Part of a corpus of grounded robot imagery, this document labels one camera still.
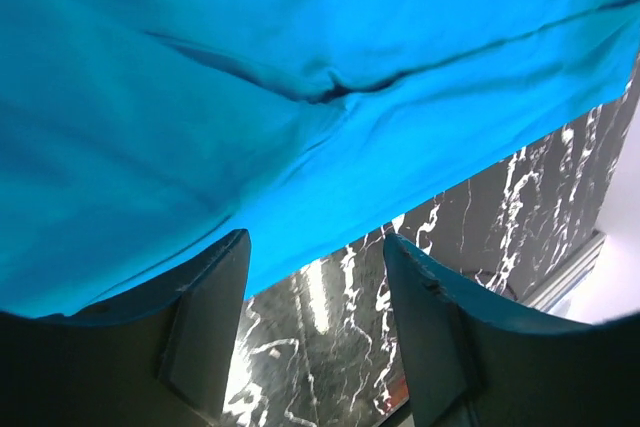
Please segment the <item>right aluminium frame post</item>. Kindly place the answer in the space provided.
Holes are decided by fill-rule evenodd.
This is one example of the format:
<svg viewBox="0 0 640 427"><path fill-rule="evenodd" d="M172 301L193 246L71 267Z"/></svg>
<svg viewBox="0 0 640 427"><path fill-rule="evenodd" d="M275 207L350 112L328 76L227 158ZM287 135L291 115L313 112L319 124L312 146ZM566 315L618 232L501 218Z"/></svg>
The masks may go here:
<svg viewBox="0 0 640 427"><path fill-rule="evenodd" d="M564 317L575 290L593 272L605 241L606 234L594 230L582 246L547 274L520 303L546 314Z"/></svg>

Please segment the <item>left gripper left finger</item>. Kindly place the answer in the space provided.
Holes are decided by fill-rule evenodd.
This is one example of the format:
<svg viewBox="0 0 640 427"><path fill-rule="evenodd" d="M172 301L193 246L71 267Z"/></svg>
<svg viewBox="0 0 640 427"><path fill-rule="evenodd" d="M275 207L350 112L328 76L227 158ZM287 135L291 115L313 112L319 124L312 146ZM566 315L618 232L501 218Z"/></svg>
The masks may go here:
<svg viewBox="0 0 640 427"><path fill-rule="evenodd" d="M210 426L221 415L251 252L235 230L77 314L1 317L5 426Z"/></svg>

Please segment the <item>blue t-shirt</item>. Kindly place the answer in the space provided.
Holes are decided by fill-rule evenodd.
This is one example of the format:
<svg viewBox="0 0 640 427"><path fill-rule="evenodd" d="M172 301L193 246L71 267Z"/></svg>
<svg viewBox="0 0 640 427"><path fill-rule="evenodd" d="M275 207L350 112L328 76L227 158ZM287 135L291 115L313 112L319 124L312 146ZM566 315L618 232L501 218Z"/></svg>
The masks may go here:
<svg viewBox="0 0 640 427"><path fill-rule="evenodd" d="M639 0L1 0L1 308L234 229L248 290L625 90Z"/></svg>

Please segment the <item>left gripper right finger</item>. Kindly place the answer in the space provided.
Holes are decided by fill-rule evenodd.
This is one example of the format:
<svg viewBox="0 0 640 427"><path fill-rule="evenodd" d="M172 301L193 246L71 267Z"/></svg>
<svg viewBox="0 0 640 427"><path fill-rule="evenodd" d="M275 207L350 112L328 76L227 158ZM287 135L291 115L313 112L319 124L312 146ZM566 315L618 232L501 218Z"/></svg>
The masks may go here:
<svg viewBox="0 0 640 427"><path fill-rule="evenodd" d="M639 318L570 321L504 298L391 234L383 247L418 426L635 426Z"/></svg>

